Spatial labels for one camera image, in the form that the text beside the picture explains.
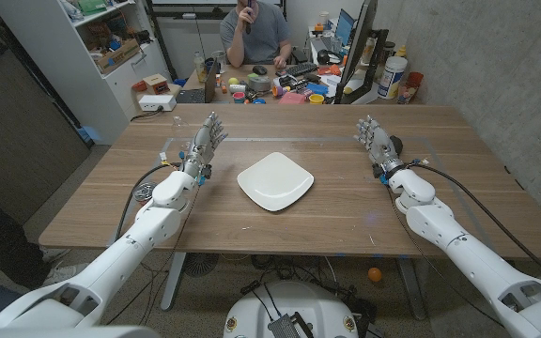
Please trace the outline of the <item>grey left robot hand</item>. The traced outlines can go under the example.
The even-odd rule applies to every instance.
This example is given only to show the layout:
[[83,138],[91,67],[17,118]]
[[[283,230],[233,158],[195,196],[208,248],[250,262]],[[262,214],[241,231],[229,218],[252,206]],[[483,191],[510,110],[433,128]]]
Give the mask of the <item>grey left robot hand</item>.
[[223,130],[222,120],[215,112],[211,112],[194,135],[180,170],[196,180],[203,176],[216,148],[227,137]]

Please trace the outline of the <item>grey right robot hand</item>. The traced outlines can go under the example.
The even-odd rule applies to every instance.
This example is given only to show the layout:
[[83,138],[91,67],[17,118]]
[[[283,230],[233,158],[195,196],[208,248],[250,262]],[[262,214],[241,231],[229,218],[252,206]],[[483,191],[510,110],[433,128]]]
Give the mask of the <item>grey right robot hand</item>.
[[354,138],[367,151],[374,178],[390,177],[395,171],[404,167],[399,157],[402,151],[401,141],[389,135],[376,119],[368,115],[366,119],[358,121],[356,129],[358,134]]

